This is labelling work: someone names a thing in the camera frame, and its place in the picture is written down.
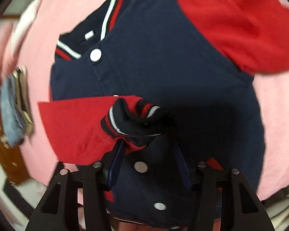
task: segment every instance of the blue folded garment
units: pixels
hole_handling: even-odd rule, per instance
[[[10,75],[0,88],[0,111],[4,134],[9,146],[17,146],[24,141],[26,122],[16,107],[15,77]]]

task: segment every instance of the metal screw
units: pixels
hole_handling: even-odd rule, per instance
[[[231,172],[234,174],[234,175],[238,175],[240,173],[240,171],[237,169],[237,168],[233,168],[231,170]]]
[[[68,170],[67,169],[62,169],[61,171],[60,171],[60,175],[66,175],[67,174],[67,172],[68,172]]]
[[[206,167],[207,164],[204,161],[198,162],[198,167]]]
[[[96,161],[95,163],[93,163],[94,168],[99,168],[101,166],[102,166],[102,163],[100,161]]]

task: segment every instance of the white button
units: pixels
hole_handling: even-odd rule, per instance
[[[89,31],[87,34],[85,34],[85,39],[89,40],[92,36],[94,36],[93,30]]]
[[[154,203],[154,207],[158,210],[165,210],[166,209],[165,204],[162,204],[160,202]]]
[[[139,173],[145,173],[148,171],[148,166],[142,162],[142,161],[137,161],[135,164],[134,164],[134,168],[137,172]]]
[[[91,61],[98,61],[102,57],[102,51],[100,49],[92,50],[90,54]]]

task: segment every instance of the folded red sleeve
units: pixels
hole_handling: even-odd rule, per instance
[[[167,111],[137,96],[40,102],[39,111],[58,160],[89,165],[111,151],[117,138],[126,152],[144,148],[174,123]]]
[[[278,0],[178,0],[200,33],[242,71],[289,70],[289,9]]]

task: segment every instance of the pink tablecloth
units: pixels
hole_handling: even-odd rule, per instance
[[[18,64],[28,68],[35,123],[35,134],[21,151],[30,175],[44,184],[48,184],[57,160],[46,137],[37,102],[49,98],[49,76],[56,42],[60,33],[71,30],[104,1],[43,0],[20,51]],[[286,0],[280,1],[289,6]],[[289,72],[256,75],[254,85],[266,128],[267,152],[258,189],[260,199],[265,199],[289,184]]]

